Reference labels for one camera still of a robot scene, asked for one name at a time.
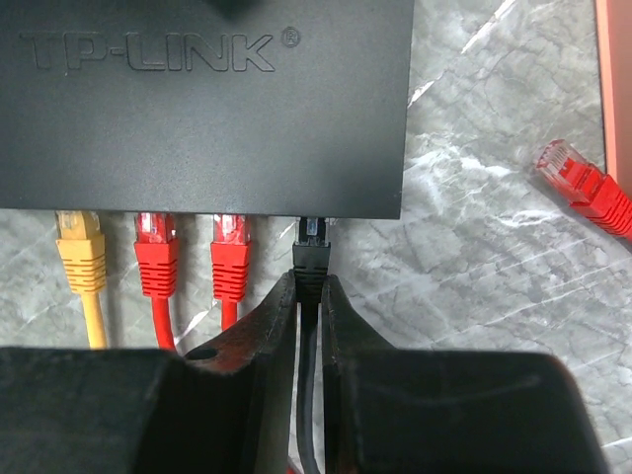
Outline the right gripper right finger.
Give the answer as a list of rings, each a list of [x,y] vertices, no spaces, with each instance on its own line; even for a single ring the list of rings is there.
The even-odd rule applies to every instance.
[[[322,294],[330,473],[604,473],[568,368],[541,353],[391,345],[340,280]]]

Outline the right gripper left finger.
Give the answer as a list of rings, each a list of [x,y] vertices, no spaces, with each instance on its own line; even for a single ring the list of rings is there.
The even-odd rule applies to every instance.
[[[296,284],[185,355],[5,348],[5,473],[282,473]]]

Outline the black network switch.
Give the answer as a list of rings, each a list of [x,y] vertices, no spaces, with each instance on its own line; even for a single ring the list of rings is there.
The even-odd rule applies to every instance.
[[[395,219],[410,1],[5,1],[1,204]]]

